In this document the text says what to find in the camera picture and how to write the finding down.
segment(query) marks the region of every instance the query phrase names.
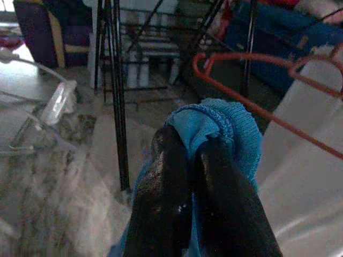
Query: blue cloth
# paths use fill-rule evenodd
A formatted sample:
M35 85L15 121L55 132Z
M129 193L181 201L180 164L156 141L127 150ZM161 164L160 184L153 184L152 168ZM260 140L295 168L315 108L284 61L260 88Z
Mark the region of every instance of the blue cloth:
M248 180L256 185L255 173L262 156L262 135L251 113L247 112L242 104L205 99L201 104L186 105L173 112L165 122L165 126L167 125L175 128L186 147L190 164L189 171L192 169L199 146L210 137L219 137L226 143L227 154L233 157L237 167ZM151 163L152 160L149 160L142 168L135 183L133 195L135 195L137 185L146 175ZM197 226L196 213L197 208L193 204L189 257L201 256L198 245L200 231ZM120 244L110 252L110 257L123 255L126 232L127 228Z

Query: marble floor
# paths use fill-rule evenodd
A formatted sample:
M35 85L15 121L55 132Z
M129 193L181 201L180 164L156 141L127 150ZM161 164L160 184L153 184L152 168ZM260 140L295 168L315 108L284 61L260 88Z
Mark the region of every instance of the marble floor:
M30 58L27 48L17 52ZM113 111L102 95L88 87L85 67L57 69L75 79L79 91L77 111L62 120L63 138L77 150L44 148L34 155L0 157L0 256L106 256L130 217L120 195ZM0 90L47 101L58 81L35 67L0 63ZM152 83L163 84L155 76ZM177 98L178 89L127 92L126 101ZM1 96L2 101L13 99ZM144 163L154 132L178 107L196 101L189 92L182 100L126 105L129 174L133 184ZM33 105L16 102L33 110ZM26 117L0 108L1 146L5 149ZM45 146L44 135L29 128L21 145Z

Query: gray floor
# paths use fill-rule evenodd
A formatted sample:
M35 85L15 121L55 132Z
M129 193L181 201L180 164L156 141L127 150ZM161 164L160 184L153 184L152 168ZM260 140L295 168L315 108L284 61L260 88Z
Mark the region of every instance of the gray floor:
M19 48L17 53L30 59L26 47ZM77 80L82 89L82 103L77 105L74 115L77 121L70 125L69 118L66 126L60 127L62 134L80 147L73 153L57 148L33 156L0 157L0 256L106 256L130 216L130 209L120 198L112 106L103 104L102 94L94 96L88 87L85 67L57 70L66 78ZM213 75L224 85L238 88L239 66L223 63ZM1 90L39 100L50 99L58 85L49 74L15 62L0 63L0 77ZM190 77L190 81L202 97L225 98L199 79ZM151 86L156 85L166 85L162 76L153 76ZM251 80L250 95L271 111L280 101L255 78ZM144 163L145 150L154 132L172 111L198 99L189 90L183 92L183 87L125 93L127 102L166 98L174 100L126 105L131 182ZM3 96L1 100L13 102ZM16 104L29 111L33 109L31 104ZM0 120L0 143L6 149L26 117L0 108ZM257 122L263 131L267 123L262 119ZM31 132L37 134L28 131L23 144L32 141Z

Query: red wire rack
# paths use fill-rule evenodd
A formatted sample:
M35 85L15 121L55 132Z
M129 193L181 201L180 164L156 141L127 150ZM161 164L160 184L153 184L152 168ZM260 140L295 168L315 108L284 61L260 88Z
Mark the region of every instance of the red wire rack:
M245 98L238 92L234 91L231 88L228 88L224 86L222 83L214 80L211 78L211 72L213 69L213 65L216 61L224 61L224 60L253 60L253 61L260 61L260 62L267 62L274 64L276 66L285 67L288 69L288 74L294 79L300 80L309 86L326 93L330 95L331 97L335 97L338 99L343 99L343 88L341 91L334 90L324 84L321 84L319 82L316 82L310 78L307 78L303 75L300 75L297 71L306 65L306 63L311 61L324 61L328 62L329 64L332 64L335 66L341 73L341 76L343 78L343 65L338 60L339 54L343 52L343 43L337 45L334 47L334 49L331 51L329 56L326 55L311 55L304 58L300 58L296 62L284 60L279 57L274 57L270 55L263 55L263 54L254 54L254 53L242 53L242 52L233 52L228 54L212 54L210 57L207 57L205 53L199 53L197 54L193 59L193 69L195 74L200 77L201 79L207 81L223 93L227 94L231 98L241 102L243 105L245 105L249 110L252 112L255 112L259 114L261 117L273 121L276 124L284 127L285 129L291 131L292 133L298 135L299 137L313 143L317 147L321 148L324 151L327 151L328 153L332 154L333 156L340 158L343 160L343 153L333 149L332 147L318 141L317 139L311 137L310 135L306 134L305 132L295 128L293 125L285 122L284 120L276 117L271 112L268 112L267 110L263 109L259 105L251 102L249 99ZM200 61L206 61L205 69L204 71L200 71L198 63Z

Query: red wire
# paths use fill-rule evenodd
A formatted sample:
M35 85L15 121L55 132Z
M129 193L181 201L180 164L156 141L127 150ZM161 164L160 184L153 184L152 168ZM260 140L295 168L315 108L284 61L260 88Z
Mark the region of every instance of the red wire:
M331 57L337 57L338 52L341 52L341 49L343 48L343 44L337 46L337 49L335 48L332 53L334 53ZM263 109L262 107L260 107L259 105L249 101L247 98L243 97L242 95L240 95L239 93L237 93L236 91L225 87L222 83L214 80L213 78L210 77L211 71L212 71L212 67L214 64L214 61L223 61L223 60L234 60L234 59L238 59L238 60L242 60L242 59L250 59L250 60L255 60L255 61L262 61L262 62L268 62L268 63L272 63L275 64L277 66L282 66L282 67L286 67L289 69L289 73L296 79L299 79L307 84L309 84L310 86L317 88L319 90L321 90L322 92L325 92L329 95L332 95L333 97L337 97L337 98L343 98L343 93L340 93L336 90L330 89L327 86L320 84L316 81L313 81L311 79L305 78L302 75L299 75L296 73L296 70L303 66L305 63L307 63L308 61L311 60L321 60L321 61L328 61L330 63L332 63L333 65L335 65L341 72L342 77L343 77L343 67L342 65L336 61L334 58L328 58L328 57L323 57L323 56L311 56L311 57L307 57L304 59L301 59L299 62L297 62L296 64L294 64L291 61L287 61L278 57L274 57L274 56L269 56L269 55L262 55L262 54L250 54L250 53L238 53L238 52L234 52L231 54L214 54L210 57L210 60L208 62L208 65L206 67L205 73L202 73L199 71L198 68L198 62L200 60L205 60L206 59L206 55L204 53L200 53L197 54L194 59L193 59L193 69L195 71L195 74L197 76L199 76L200 78L202 78L203 80L209 82L210 84L212 84L213 86L215 86L216 88L218 88L219 90L221 90L222 92L226 93L227 95L229 95L230 97L234 98L235 100L241 102L242 104L244 104L248 109L250 109L251 111L259 114L260 116L262 116L263 118L267 119L267 120L272 120L275 123L277 123L278 125L284 127L285 129L291 131L292 133L298 135L299 137L306 139L307 141L313 143L314 145L318 146L319 148L329 152L330 154L340 158L341 160L343 160L343 153L340 153L339 151L333 149L332 147L318 141L317 139L307 135L306 133L302 132L301 130L298 130L297 128L293 127L291 124L284 122L283 120L279 119L278 117L274 116L272 113L266 111L265 109Z

